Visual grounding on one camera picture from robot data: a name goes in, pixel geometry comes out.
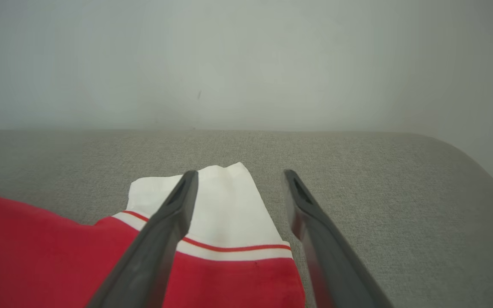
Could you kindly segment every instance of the red cloth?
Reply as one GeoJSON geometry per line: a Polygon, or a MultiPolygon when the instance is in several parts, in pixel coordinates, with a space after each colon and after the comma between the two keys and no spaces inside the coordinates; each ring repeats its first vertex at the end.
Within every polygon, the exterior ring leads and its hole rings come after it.
{"type": "MultiPolygon", "coordinates": [[[[84,226],[0,198],[0,307],[84,307],[137,234],[116,218],[84,226]]],[[[293,259],[211,261],[177,252],[164,307],[303,307],[304,301],[293,259]]]]}

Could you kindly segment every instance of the red and white cloth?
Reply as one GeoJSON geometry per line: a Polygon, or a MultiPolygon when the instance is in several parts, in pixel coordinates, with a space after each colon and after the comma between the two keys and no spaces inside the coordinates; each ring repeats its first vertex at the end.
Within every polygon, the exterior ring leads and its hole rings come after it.
{"type": "MultiPolygon", "coordinates": [[[[84,226],[0,198],[0,307],[83,307],[180,175],[131,184],[127,210],[84,226]]],[[[292,259],[241,163],[199,171],[165,308],[303,307],[292,259]]]]}

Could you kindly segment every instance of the gray textured surface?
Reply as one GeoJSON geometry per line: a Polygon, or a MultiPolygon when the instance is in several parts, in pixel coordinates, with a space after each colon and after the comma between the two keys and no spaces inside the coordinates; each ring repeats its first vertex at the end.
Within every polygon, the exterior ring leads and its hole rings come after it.
{"type": "Polygon", "coordinates": [[[493,307],[493,179],[435,139],[386,133],[0,131],[0,195],[92,224],[140,177],[242,162],[293,248],[280,176],[298,172],[397,307],[493,307]]]}

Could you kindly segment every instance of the small dark object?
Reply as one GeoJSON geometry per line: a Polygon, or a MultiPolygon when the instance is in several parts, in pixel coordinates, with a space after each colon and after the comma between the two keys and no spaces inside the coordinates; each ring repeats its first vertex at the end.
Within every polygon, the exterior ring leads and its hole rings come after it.
{"type": "Polygon", "coordinates": [[[176,244],[190,229],[197,187],[197,171],[186,172],[94,294],[89,308],[163,305],[176,244]]]}
{"type": "Polygon", "coordinates": [[[387,308],[391,303],[293,170],[285,170],[286,210],[301,240],[319,308],[387,308]]]}

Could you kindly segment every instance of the white wall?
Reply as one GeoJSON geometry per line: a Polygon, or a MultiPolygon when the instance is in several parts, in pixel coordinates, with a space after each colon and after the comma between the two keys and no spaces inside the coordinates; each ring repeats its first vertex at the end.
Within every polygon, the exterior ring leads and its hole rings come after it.
{"type": "Polygon", "coordinates": [[[410,131],[493,176],[493,1],[0,0],[0,128],[410,131]]]}

